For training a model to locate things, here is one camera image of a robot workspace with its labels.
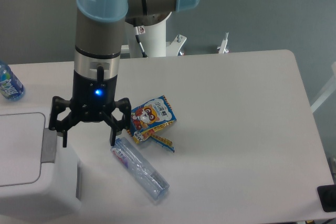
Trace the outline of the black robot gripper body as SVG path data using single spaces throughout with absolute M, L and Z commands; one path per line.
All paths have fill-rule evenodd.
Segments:
M 115 109 L 115 90 L 117 76 L 99 83 L 95 79 L 73 73 L 73 89 L 70 103 L 70 122 L 101 122 L 115 123 L 112 116 Z

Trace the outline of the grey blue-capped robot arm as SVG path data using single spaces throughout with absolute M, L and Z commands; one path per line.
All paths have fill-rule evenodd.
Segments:
M 130 100 L 114 99 L 125 20 L 192 9 L 199 1 L 76 0 L 72 97 L 53 97 L 49 118 L 49 129 L 62 137 L 63 147 L 68 131 L 79 122 L 106 122 L 111 144 L 130 128 Z

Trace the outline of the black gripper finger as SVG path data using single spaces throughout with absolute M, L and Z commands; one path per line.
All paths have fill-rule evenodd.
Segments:
M 70 109 L 69 114 L 62 120 L 58 120 L 58 115 Z M 67 147 L 68 131 L 80 122 L 80 111 L 73 100 L 65 100 L 59 96 L 52 98 L 51 111 L 49 117 L 49 129 L 56 131 L 62 136 L 62 146 Z
M 115 109 L 118 109 L 122 113 L 121 118 L 117 120 L 113 116 Z M 128 130 L 131 124 L 131 103 L 129 98 L 122 98 L 118 101 L 113 101 L 103 106 L 101 111 L 101 118 L 110 126 L 110 138 L 109 142 L 111 146 L 115 145 L 117 135 L 120 135 L 122 130 Z

